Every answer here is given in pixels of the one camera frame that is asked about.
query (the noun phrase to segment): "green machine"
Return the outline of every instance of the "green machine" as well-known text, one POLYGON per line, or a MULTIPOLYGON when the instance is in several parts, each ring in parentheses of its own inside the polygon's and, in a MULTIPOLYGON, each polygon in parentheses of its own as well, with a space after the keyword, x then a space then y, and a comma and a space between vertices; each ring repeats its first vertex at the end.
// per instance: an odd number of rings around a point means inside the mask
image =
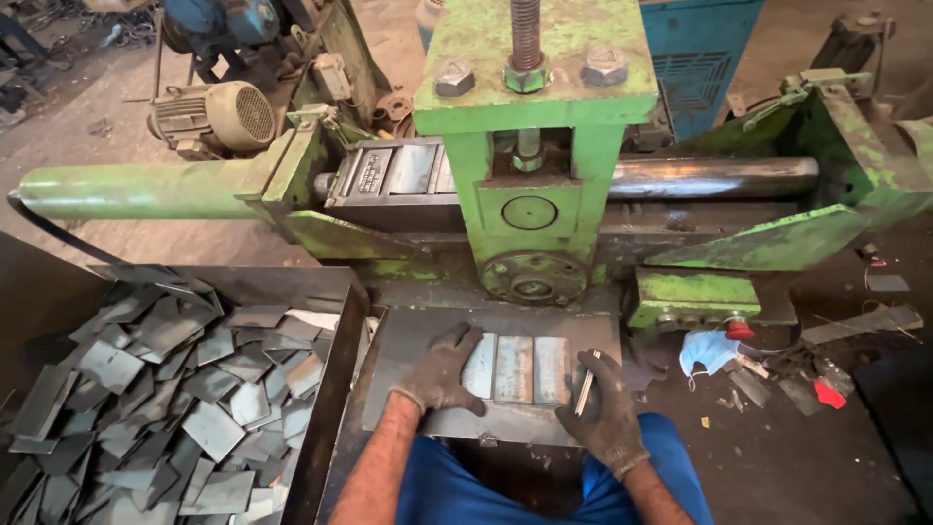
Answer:
POLYGON ((426 432, 555 445, 569 437, 542 405, 577 395, 577 350, 629 363, 641 390, 664 376, 659 333, 796 324, 797 273, 933 199, 931 122, 892 121, 861 94, 870 75, 808 70, 741 118, 620 156, 627 128, 669 121, 635 0, 445 8, 423 136, 306 105, 255 159, 40 168, 9 198, 49 219, 265 220, 390 307, 364 427, 411 349, 469 320, 493 335, 470 368, 490 413, 426 432))

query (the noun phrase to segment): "red rag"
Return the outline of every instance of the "red rag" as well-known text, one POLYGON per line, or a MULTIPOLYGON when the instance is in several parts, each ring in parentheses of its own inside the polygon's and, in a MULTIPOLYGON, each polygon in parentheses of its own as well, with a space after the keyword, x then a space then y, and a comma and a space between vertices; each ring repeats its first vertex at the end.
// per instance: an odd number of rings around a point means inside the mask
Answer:
POLYGON ((842 408, 845 404, 845 398, 836 390, 831 389, 820 381, 814 381, 814 386, 816 387, 816 399, 818 399, 820 403, 828 404, 833 408, 842 408))

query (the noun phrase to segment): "person's arm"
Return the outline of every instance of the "person's arm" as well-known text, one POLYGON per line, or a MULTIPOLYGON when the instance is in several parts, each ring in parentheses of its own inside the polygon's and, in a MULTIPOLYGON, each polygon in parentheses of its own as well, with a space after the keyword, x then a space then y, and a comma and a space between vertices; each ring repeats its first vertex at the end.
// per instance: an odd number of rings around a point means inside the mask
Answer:
POLYGON ((638 516, 646 525, 692 525, 693 520, 664 486, 647 460, 625 473, 622 484, 632 496, 638 516))
POLYGON ((692 524, 648 462, 650 455, 641 441, 634 402, 622 383, 622 367, 605 353, 597 358, 591 352, 580 352, 577 359, 592 370, 602 394, 599 418, 580 419, 569 406, 561 406, 556 410, 557 419, 625 485, 646 525, 692 524))
POLYGON ((482 328, 461 322, 431 345, 389 391, 383 416, 341 490, 330 522, 390 525, 418 422, 431 408, 460 406, 486 414, 482 399, 460 384, 460 374, 482 339, 482 328))
POLYGON ((393 523, 398 493, 421 419, 418 404, 392 392, 334 508, 332 523, 393 523))

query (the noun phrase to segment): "blue machine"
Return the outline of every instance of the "blue machine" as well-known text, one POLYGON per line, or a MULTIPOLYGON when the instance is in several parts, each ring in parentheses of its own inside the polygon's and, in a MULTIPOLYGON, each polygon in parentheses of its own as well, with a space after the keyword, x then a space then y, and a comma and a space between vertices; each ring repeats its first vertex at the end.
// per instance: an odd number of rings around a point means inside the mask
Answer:
POLYGON ((676 140, 713 127, 764 0, 641 4, 654 73, 662 80, 676 140))

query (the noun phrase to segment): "hex nut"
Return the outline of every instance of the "hex nut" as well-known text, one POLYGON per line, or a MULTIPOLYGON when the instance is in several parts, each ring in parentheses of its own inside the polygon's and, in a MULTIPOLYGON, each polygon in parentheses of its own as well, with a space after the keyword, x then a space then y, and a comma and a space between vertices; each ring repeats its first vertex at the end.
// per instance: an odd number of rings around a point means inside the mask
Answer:
POLYGON ((544 165, 544 148, 531 157, 523 157, 517 152, 512 154, 512 165, 522 171, 535 171, 544 165))
POLYGON ((621 84, 629 77, 629 55, 614 46, 597 46, 587 53, 580 75, 594 88, 621 84))
POLYGON ((527 94, 540 91, 548 84, 550 78, 548 55, 541 53, 541 64, 527 71, 516 70, 509 61, 503 76, 506 80, 506 86, 516 93, 527 94))
POLYGON ((466 59, 454 58, 441 61, 434 72, 434 93, 442 97, 460 96, 476 85, 473 68, 466 59))

